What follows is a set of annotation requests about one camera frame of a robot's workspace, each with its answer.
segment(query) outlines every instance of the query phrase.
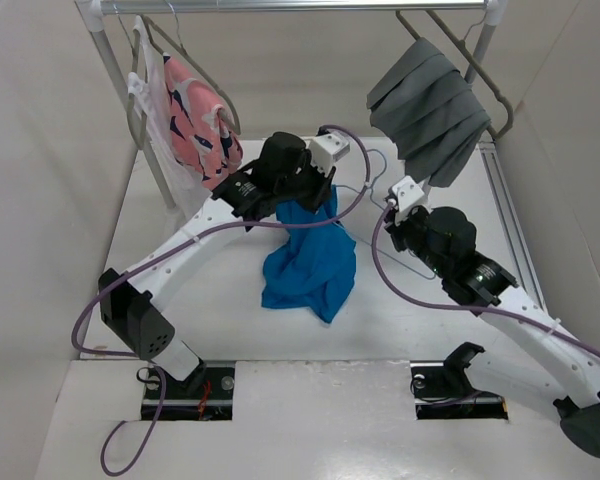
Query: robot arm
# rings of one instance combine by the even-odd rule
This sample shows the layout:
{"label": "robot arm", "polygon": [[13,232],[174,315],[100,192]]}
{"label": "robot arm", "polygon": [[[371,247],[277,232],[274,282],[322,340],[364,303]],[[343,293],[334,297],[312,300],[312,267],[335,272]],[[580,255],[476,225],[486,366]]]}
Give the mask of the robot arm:
{"label": "robot arm", "polygon": [[[171,298],[210,258],[249,228],[229,228],[212,236],[203,232],[242,219],[259,221],[276,205],[295,200],[317,210],[331,195],[335,162],[349,151],[349,142],[335,133],[306,142],[278,132],[267,139],[260,157],[229,175],[201,210],[155,252],[129,270],[159,257],[184,242],[201,237],[191,247],[141,272],[115,288],[101,303],[102,320],[142,360],[161,366],[185,391],[194,391],[204,374],[204,362],[176,335],[162,315]],[[102,290],[120,278],[113,269],[99,280]]]}
{"label": "robot arm", "polygon": [[[440,367],[452,384],[463,386],[459,396],[480,390],[519,401],[558,420],[572,442],[600,457],[600,360],[559,339],[556,335],[575,337],[539,308],[509,272],[476,251],[476,228],[462,212],[451,207],[429,212],[422,205],[426,195],[409,177],[390,190],[390,198],[395,208],[385,229],[396,250],[411,250],[441,277],[452,300],[477,307],[474,314],[544,370],[530,371],[504,361],[498,352],[464,344]],[[498,311],[522,315],[547,331]]]}

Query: gray cloth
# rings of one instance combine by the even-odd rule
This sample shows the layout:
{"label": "gray cloth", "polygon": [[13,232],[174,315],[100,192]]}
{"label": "gray cloth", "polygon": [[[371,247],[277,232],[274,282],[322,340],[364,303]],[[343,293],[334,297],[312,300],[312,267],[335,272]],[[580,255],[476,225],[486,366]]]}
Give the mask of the gray cloth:
{"label": "gray cloth", "polygon": [[458,70],[423,38],[373,88],[367,107],[405,173],[435,187],[451,185],[491,122]]}

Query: table surface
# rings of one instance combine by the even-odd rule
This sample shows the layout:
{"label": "table surface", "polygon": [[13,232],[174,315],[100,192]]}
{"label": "table surface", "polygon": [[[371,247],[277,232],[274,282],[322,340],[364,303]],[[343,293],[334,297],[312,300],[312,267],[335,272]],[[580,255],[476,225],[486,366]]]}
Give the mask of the table surface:
{"label": "table surface", "polygon": [[[97,480],[135,454],[140,361],[72,362],[36,480]],[[133,480],[600,480],[600,460],[515,403],[509,421],[416,420],[406,361],[239,362],[233,420],[160,422]]]}
{"label": "table surface", "polygon": [[[378,148],[389,158],[387,172],[380,178],[376,198],[402,178],[402,163],[388,139],[364,139],[368,148]],[[245,159],[257,157],[261,141],[243,142]],[[382,160],[371,155],[372,177],[380,172]],[[359,188],[364,169],[355,144],[337,164],[335,183]],[[342,209],[355,193],[339,189]],[[454,184],[433,189],[433,206],[452,205],[463,210],[478,228],[478,249],[513,270],[486,169],[476,152]],[[344,226],[370,241],[380,210],[368,197],[349,216]],[[164,207],[146,163],[140,159],[131,177],[108,266],[125,270],[151,253],[165,238]],[[375,271],[368,245],[356,246],[355,287],[330,326],[308,309],[267,310],[260,306],[264,287],[262,263],[281,245],[286,232],[254,229],[209,260],[182,286],[163,312],[183,340],[206,360],[359,360],[444,358],[463,341],[517,352],[517,347],[495,329],[471,314],[425,310],[412,306],[391,293]],[[418,273],[382,256],[389,277],[405,292],[423,300],[450,303],[439,280],[407,253],[393,250],[388,235],[381,248]],[[100,350],[126,347],[99,320],[94,311],[85,345]],[[93,358],[83,355],[82,358]]]}

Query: white wall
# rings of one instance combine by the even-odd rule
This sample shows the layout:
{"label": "white wall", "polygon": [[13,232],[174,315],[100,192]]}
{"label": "white wall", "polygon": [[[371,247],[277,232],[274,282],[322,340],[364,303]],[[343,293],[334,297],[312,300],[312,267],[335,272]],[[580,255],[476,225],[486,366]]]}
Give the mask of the white wall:
{"label": "white wall", "polygon": [[35,474],[129,147],[73,3],[0,1],[0,480]]}
{"label": "white wall", "polygon": [[582,0],[498,145],[551,311],[600,347],[600,0]]}
{"label": "white wall", "polygon": [[[577,0],[509,2],[485,65],[514,105],[576,4]],[[405,16],[464,70],[462,56],[425,13]],[[482,12],[441,16],[463,36]],[[154,19],[175,38],[171,14]],[[277,129],[310,134],[319,124],[334,122],[377,135],[369,126],[366,95],[413,43],[393,12],[189,14],[179,20],[185,47],[231,95],[249,137]],[[131,31],[133,17],[123,21]],[[105,24],[126,71],[131,64],[128,42],[115,16],[107,17]],[[471,48],[478,32],[475,28],[469,37]],[[476,92],[496,125],[502,125],[504,110],[493,95],[481,82]]]}

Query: garment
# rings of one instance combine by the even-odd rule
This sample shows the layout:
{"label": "garment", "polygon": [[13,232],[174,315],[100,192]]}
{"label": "garment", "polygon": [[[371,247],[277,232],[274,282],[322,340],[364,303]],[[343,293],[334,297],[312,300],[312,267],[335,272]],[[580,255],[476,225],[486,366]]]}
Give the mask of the garment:
{"label": "garment", "polygon": [[238,169],[242,147],[219,116],[224,110],[220,97],[177,59],[167,54],[163,58],[175,157],[199,172],[202,185],[213,190]]}
{"label": "garment", "polygon": [[367,96],[370,123],[398,147],[405,173],[448,187],[491,123],[455,66],[420,38]]}
{"label": "garment", "polygon": [[193,169],[187,170],[173,155],[169,134],[169,104],[163,78],[164,69],[160,59],[157,61],[155,59],[155,52],[140,17],[136,17],[133,29],[140,33],[148,81],[145,82],[131,72],[127,79],[128,91],[135,97],[136,113],[141,115],[144,112],[147,115],[147,133],[160,168],[169,184],[176,205],[182,211],[184,219],[189,220],[209,197],[209,191],[202,186],[202,175]]}
{"label": "garment", "polygon": [[[317,213],[295,201],[276,208],[283,223],[316,223],[337,214],[337,194]],[[354,285],[355,242],[338,225],[289,230],[289,241],[264,262],[266,286],[262,292],[265,308],[310,307],[324,322],[331,323]]]}

